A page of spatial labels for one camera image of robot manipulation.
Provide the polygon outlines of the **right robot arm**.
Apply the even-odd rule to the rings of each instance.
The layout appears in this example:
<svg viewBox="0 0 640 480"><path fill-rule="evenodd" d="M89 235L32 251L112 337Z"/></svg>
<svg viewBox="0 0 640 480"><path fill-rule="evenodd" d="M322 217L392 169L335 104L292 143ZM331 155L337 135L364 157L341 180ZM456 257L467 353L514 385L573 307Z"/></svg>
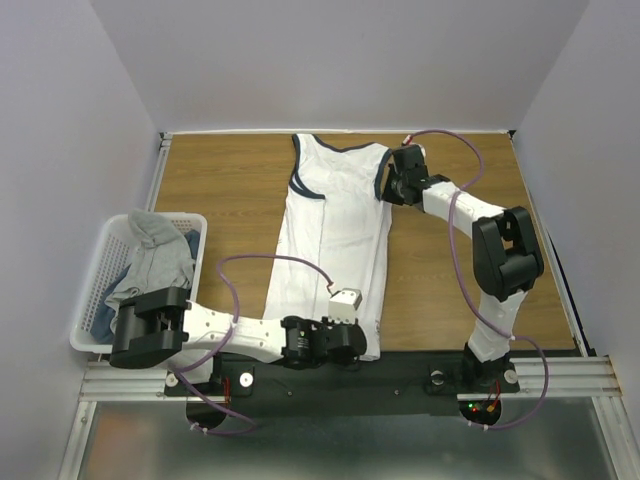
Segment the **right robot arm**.
<svg viewBox="0 0 640 480"><path fill-rule="evenodd" d="M454 271L461 292L476 317L465 344L459 378L472 390L504 378L518 311L544 272L544 261L527 209L499 207L463 191L442 175L431 175L423 148L416 144L392 151L382 199L409 205L448 222ZM474 305L460 270L455 233L471 240L472 266L480 289Z"/></svg>

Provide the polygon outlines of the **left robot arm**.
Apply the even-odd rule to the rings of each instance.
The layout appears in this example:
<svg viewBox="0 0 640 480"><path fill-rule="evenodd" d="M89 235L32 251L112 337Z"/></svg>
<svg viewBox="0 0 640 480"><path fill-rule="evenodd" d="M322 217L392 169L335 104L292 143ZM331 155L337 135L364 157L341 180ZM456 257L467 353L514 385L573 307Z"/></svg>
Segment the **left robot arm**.
<svg viewBox="0 0 640 480"><path fill-rule="evenodd" d="M120 304L109 363L147 369L186 350L207 350L295 370L349 364L367 349L356 315L360 301L359 291L344 289L330 297L329 314L320 320L259 320L205 308L186 290L170 287Z"/></svg>

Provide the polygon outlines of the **white tank top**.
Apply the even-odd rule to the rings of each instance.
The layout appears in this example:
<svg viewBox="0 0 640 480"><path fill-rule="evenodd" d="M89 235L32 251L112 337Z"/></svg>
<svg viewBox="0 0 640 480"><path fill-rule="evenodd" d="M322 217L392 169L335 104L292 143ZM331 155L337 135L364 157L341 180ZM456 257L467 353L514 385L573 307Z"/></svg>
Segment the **white tank top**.
<svg viewBox="0 0 640 480"><path fill-rule="evenodd" d="M379 143L336 148L314 134L295 134L292 142L295 163L263 316L326 315L327 273L335 288L361 292L362 358L377 360L392 225L380 184L391 151Z"/></svg>

